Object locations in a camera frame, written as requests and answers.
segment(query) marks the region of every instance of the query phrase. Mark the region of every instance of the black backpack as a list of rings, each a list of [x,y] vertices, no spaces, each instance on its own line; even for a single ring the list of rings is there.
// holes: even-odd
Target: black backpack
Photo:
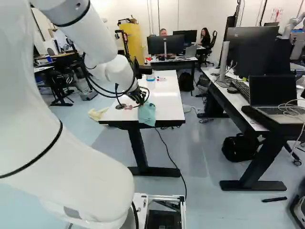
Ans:
[[[193,79],[189,73],[181,73],[178,83],[180,91],[182,92],[190,92],[194,90]]]
[[[227,137],[224,140],[222,152],[232,162],[252,160],[260,143],[257,138],[250,139],[243,134],[236,137]]]

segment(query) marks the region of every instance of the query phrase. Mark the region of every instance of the gray floor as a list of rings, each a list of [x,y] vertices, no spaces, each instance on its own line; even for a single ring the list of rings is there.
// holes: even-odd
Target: gray floor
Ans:
[[[91,108],[109,106],[112,100],[97,97],[90,102],[81,101],[77,94],[73,107],[50,107],[81,141],[110,155],[126,166],[136,165],[127,131],[99,125],[87,112]],[[182,93],[185,111],[190,106],[203,109],[201,98]],[[288,201],[264,204],[264,198],[293,196],[303,178],[304,167],[292,164],[289,154],[282,150],[275,162],[263,175],[265,180],[282,180],[286,192],[247,193],[223,192],[219,181],[239,179],[249,162],[231,163],[221,152],[222,142],[228,136],[239,133],[230,119],[217,119],[206,124],[198,123],[194,111],[185,114],[186,124],[174,130],[160,130],[169,152],[186,180],[187,228],[197,229],[291,229],[295,228],[287,214]],[[149,165],[173,167],[166,150],[154,129],[141,130]],[[300,151],[298,155],[305,160]],[[180,178],[135,177],[136,192],[147,194],[184,194]],[[7,186],[0,186],[0,228],[63,229],[65,223],[40,207],[38,201]]]

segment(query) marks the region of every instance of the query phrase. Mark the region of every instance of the green cloth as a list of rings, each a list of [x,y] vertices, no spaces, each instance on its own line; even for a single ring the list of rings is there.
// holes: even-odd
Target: green cloth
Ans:
[[[150,126],[156,124],[156,106],[150,102],[144,103],[138,109],[139,123],[144,123]]]

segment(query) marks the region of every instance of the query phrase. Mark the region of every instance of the laptop screen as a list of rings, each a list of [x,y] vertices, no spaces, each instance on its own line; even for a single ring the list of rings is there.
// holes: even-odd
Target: laptop screen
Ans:
[[[250,76],[249,86],[250,106],[278,106],[297,99],[294,75]]]

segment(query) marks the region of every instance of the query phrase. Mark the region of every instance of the laptop keyboard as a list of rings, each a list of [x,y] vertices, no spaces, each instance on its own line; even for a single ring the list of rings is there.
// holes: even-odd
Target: laptop keyboard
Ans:
[[[277,107],[260,107],[259,108],[261,111],[267,113],[268,115],[283,115],[284,112],[279,110]],[[305,110],[299,107],[293,107],[294,111],[297,111],[299,114],[304,115]]]

